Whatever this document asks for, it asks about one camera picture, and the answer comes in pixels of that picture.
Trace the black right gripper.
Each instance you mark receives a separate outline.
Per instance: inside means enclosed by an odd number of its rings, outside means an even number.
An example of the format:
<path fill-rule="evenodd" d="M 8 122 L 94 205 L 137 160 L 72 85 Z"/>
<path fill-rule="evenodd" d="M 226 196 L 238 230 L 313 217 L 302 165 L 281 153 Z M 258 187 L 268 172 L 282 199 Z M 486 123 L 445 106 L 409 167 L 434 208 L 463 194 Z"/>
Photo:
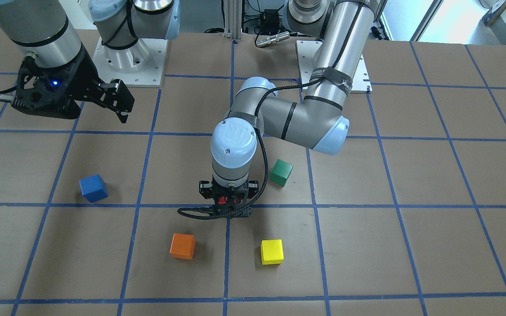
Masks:
<path fill-rule="evenodd" d="M 111 110 L 127 123 L 135 98 L 120 79 L 103 82 L 84 46 L 70 62 L 55 68 L 41 68 L 26 56 L 18 72 L 18 87 L 11 106 L 28 115 L 76 119 L 76 101 L 88 101 Z"/>

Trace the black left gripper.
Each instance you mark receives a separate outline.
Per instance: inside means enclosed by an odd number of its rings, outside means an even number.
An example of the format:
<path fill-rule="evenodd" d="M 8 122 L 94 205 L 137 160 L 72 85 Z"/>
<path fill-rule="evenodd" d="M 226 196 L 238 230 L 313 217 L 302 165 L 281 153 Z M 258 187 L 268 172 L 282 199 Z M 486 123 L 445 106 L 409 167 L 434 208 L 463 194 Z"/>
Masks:
<path fill-rule="evenodd" d="M 247 200 L 252 199 L 259 192 L 259 182 L 256 180 L 246 181 L 238 187 L 224 187 L 215 182 L 199 181 L 199 194 L 205 199 L 212 199 L 213 206 L 199 208 L 200 213 L 208 214 L 211 217 L 222 216 L 227 218 L 247 218 L 251 216 L 251 208 L 243 208 Z M 221 207 L 217 200 L 221 196 L 232 196 L 238 200 L 234 205 Z"/>

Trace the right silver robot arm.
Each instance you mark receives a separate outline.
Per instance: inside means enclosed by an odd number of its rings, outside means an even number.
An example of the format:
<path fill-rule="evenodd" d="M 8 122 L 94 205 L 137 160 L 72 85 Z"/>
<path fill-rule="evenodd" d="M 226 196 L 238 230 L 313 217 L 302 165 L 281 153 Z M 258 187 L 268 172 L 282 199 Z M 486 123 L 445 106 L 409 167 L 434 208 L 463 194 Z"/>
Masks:
<path fill-rule="evenodd" d="M 91 0 L 88 7 L 105 61 L 117 72 L 150 63 L 144 39 L 179 33 L 178 0 Z M 81 113 L 78 101 L 88 101 L 127 122 L 133 95 L 121 79 L 101 79 L 58 0 L 0 0 L 0 28 L 24 54 L 16 85 L 0 91 L 0 102 L 27 115 L 73 120 Z"/>

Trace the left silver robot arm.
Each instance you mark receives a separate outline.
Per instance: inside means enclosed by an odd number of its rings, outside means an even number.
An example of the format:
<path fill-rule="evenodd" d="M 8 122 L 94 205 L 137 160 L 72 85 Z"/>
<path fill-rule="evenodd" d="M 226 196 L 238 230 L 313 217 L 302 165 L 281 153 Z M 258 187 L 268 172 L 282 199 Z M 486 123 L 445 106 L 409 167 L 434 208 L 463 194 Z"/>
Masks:
<path fill-rule="evenodd" d="M 213 178 L 199 193 L 213 206 L 180 208 L 189 218 L 248 217 L 269 178 L 263 135 L 334 155 L 343 146 L 349 120 L 343 104 L 382 0 L 289 0 L 283 23 L 322 40 L 306 83 L 277 87 L 248 78 L 211 138 Z"/>

